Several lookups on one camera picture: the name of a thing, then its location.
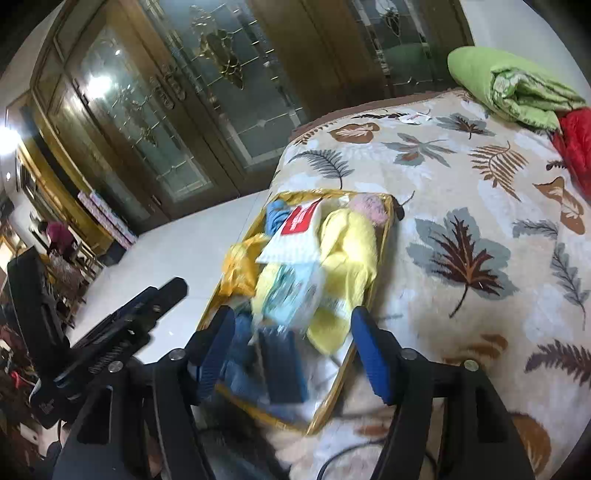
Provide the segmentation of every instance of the open box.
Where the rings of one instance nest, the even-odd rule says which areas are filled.
[[[323,198],[340,198],[343,196],[349,196],[349,198],[354,197],[355,195],[360,194],[360,192],[347,192],[343,190],[325,190],[325,189],[318,189],[318,190],[305,190],[300,192],[283,192],[277,194],[273,200],[281,199],[285,201],[288,205],[298,205],[303,202],[309,202],[311,200]],[[376,228],[376,247],[378,253],[378,276],[379,276],[379,269],[382,263],[382,255],[384,253],[384,248],[386,245],[387,236],[394,221],[394,216],[397,215],[400,219],[403,214],[401,214],[402,207],[398,204],[398,202],[392,197],[391,195],[385,193],[375,193],[375,195],[379,196],[382,200],[384,207],[386,209],[386,213],[388,215],[388,219],[383,227]],[[266,210],[263,208],[256,219],[254,220],[251,227],[248,229],[248,232],[244,236],[243,240],[246,240],[253,235],[258,233],[264,232],[265,229],[265,215]],[[375,286],[377,283],[376,278],[371,285],[365,290],[365,296],[363,305],[370,308],[372,301],[375,296]],[[209,301],[209,304],[206,307],[206,310],[201,318],[197,329],[204,329],[208,326],[213,314],[216,312],[218,307],[224,304],[230,304],[231,298],[223,295],[220,293],[220,284],[218,283],[215,292],[213,293],[212,298]],[[241,409],[245,410],[249,415],[253,418],[269,424],[271,426],[281,428],[281,429],[289,429],[289,430],[296,430],[300,433],[310,435],[318,432],[322,426],[327,422],[328,418],[330,417],[330,413],[332,412],[336,400],[339,396],[339,393],[343,387],[345,375],[355,357],[356,349],[352,343],[352,337],[349,333],[345,344],[341,348],[342,354],[339,361],[340,366],[338,367],[338,371],[335,373],[334,379],[332,380],[332,384],[327,390],[326,395],[320,400],[314,403],[313,407],[313,415],[309,421],[289,421],[286,419],[281,419],[278,416],[274,416],[269,411],[265,411],[259,406],[253,405],[237,396],[232,394],[230,389],[223,385],[221,382],[218,382],[216,389],[223,394],[228,400],[233,402],[235,405],[240,407]]]

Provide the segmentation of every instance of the tiled floor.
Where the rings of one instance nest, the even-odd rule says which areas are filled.
[[[142,235],[118,265],[106,268],[90,286],[70,341],[75,343],[146,287],[181,277],[189,285],[187,298],[160,320],[152,331],[154,340],[137,356],[154,362],[185,346],[220,279],[228,248],[242,239],[268,195],[268,190],[254,193]]]

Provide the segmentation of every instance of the red label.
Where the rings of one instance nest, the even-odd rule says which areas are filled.
[[[322,199],[316,200],[306,208],[302,208],[301,205],[298,205],[285,221],[281,234],[291,235],[292,233],[302,233],[308,230],[308,228],[310,228],[310,222],[312,221],[314,210],[316,210],[316,207],[318,207],[318,204],[321,201]]]

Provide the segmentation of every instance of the green blanket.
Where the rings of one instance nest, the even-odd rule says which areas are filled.
[[[555,112],[585,105],[542,67],[506,51],[457,48],[447,57],[447,66],[457,83],[506,120],[556,130],[560,125]]]

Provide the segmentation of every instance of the bright light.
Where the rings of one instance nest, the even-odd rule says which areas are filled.
[[[14,152],[21,141],[21,136],[14,130],[0,127],[0,155]]]
[[[105,94],[111,89],[112,85],[113,81],[110,77],[91,76],[86,89],[89,96],[89,100],[94,100],[95,98],[103,98]]]

